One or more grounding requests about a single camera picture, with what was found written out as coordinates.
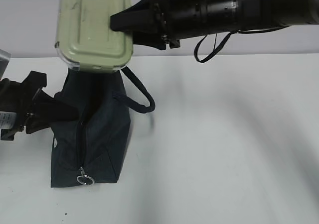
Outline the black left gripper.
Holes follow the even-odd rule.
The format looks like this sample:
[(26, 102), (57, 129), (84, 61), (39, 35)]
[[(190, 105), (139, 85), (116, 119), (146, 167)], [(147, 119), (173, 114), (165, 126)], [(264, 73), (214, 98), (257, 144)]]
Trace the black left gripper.
[(24, 129), (26, 134), (32, 134), (50, 128), (51, 122), (75, 121), (79, 118), (77, 108), (43, 92), (46, 86), (47, 75), (36, 71), (31, 71), (21, 83), (8, 78), (1, 80), (1, 141), (13, 141), (15, 134)]

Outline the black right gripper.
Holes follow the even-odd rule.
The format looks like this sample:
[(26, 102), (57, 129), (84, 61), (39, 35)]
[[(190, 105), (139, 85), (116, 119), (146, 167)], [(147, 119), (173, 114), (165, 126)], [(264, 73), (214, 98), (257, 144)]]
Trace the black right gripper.
[(205, 34), (205, 0), (141, 0), (110, 18), (113, 31), (132, 31), (133, 44), (166, 50)]

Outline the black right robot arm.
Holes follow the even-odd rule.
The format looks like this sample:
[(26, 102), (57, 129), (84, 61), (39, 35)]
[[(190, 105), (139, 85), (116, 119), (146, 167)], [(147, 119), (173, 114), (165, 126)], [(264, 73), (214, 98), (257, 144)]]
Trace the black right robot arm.
[(158, 50), (204, 35), (317, 25), (319, 0), (141, 0), (110, 18), (113, 31)]

